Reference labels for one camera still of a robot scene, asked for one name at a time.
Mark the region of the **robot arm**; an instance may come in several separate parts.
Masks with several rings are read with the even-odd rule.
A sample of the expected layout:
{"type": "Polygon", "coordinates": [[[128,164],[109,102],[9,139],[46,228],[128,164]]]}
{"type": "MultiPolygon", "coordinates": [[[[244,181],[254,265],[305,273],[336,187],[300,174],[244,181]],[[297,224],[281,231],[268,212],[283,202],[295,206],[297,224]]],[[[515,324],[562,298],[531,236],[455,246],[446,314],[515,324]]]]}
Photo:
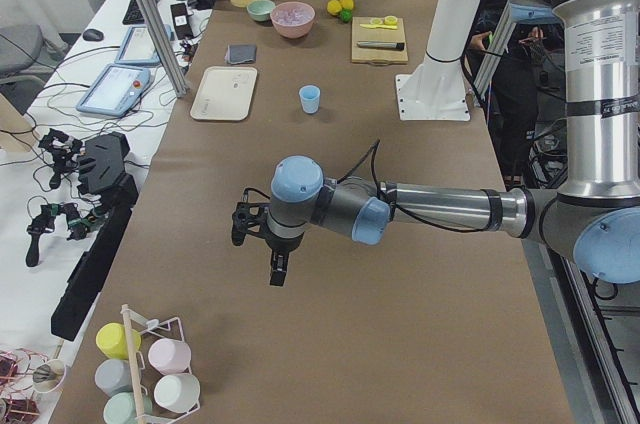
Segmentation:
{"type": "Polygon", "coordinates": [[[395,220],[463,233],[503,231],[541,242],[607,282],[639,278],[639,0],[510,0],[524,24],[564,27],[568,174],[557,189],[447,189],[324,175],[311,158],[275,169],[259,234],[270,281],[316,225],[377,244],[395,220]]]}

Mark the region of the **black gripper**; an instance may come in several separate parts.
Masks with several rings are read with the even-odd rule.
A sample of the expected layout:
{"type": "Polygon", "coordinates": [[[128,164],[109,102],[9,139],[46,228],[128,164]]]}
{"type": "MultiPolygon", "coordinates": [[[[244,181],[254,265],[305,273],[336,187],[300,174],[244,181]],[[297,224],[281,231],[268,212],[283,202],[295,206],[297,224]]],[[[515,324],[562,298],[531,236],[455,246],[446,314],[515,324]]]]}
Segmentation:
{"type": "Polygon", "coordinates": [[[283,286],[286,280],[289,254],[302,242],[302,235],[281,237],[266,229],[265,242],[271,249],[270,280],[271,286],[283,286]]]}

